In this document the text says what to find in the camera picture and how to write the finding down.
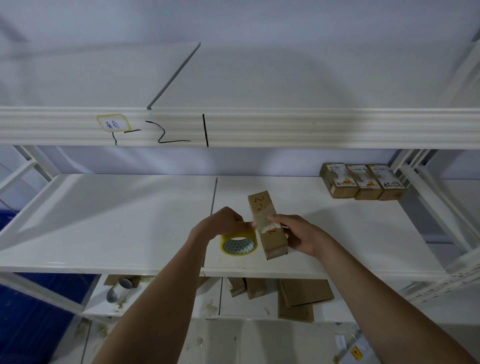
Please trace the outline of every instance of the chinese label sticker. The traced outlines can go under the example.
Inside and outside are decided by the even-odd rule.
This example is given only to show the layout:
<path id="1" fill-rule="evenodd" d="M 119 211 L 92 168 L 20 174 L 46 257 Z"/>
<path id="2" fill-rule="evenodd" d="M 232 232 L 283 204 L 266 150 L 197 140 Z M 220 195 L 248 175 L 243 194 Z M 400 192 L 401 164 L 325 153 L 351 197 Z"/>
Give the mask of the chinese label sticker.
<path id="1" fill-rule="evenodd" d="M 98 115 L 96 120 L 106 132 L 128 132 L 132 129 L 128 119 L 122 114 Z"/>

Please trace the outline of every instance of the left hand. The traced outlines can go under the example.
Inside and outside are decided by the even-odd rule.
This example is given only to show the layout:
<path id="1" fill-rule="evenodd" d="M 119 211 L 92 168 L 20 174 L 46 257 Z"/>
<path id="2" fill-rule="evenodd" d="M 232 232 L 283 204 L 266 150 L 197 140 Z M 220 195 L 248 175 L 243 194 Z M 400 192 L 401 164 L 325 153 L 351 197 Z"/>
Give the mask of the left hand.
<path id="1" fill-rule="evenodd" d="M 226 235 L 250 229 L 253 229 L 251 222 L 244 222 L 242 216 L 230 207 L 224 207 L 200 221 L 192 229 L 191 234 L 200 235 L 210 241 L 217 235 Z"/>

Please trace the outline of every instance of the forearm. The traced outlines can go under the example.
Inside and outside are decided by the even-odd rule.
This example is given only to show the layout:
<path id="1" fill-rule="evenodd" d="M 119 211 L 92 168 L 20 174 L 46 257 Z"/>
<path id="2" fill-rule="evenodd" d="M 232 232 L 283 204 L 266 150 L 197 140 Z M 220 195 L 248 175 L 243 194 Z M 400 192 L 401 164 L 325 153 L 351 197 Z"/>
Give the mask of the forearm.
<path id="1" fill-rule="evenodd" d="M 108 336 L 94 363 L 176 363 L 208 238 L 191 233 Z"/>
<path id="2" fill-rule="evenodd" d="M 476 363 L 454 339 L 333 239 L 317 258 L 385 363 Z"/>

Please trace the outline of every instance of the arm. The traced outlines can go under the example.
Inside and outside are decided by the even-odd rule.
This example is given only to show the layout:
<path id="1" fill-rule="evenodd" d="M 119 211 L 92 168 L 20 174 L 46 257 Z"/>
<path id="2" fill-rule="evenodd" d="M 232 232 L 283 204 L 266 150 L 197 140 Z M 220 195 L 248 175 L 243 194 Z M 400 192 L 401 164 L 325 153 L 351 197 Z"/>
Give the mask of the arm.
<path id="1" fill-rule="evenodd" d="M 476 363 L 420 310 L 388 287 L 319 227 L 296 215 L 277 215 L 289 245 L 324 266 L 369 344 L 384 363 Z"/>
<path id="2" fill-rule="evenodd" d="M 243 222 L 228 207 L 202 220 L 125 312 L 93 363 L 176 363 L 192 317 L 208 242 L 220 234 L 251 228 L 251 223 Z"/>

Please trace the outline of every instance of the hand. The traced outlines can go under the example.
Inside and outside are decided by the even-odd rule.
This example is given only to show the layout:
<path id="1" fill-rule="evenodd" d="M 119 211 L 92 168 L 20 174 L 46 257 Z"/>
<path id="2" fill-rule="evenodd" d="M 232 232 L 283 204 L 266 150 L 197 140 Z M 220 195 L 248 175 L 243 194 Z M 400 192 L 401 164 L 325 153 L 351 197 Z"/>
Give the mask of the hand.
<path id="1" fill-rule="evenodd" d="M 200 235 L 210 241 L 217 235 L 226 235 L 249 229 L 253 229 L 251 222 L 243 222 L 242 216 L 230 207 L 224 207 L 200 221 L 192 229 L 191 234 Z"/>
<path id="2" fill-rule="evenodd" d="M 270 216 L 271 222 L 287 226 L 288 245 L 299 252 L 319 257 L 320 248 L 324 242 L 334 239 L 318 226 L 309 223 L 298 215 L 275 215 Z"/>

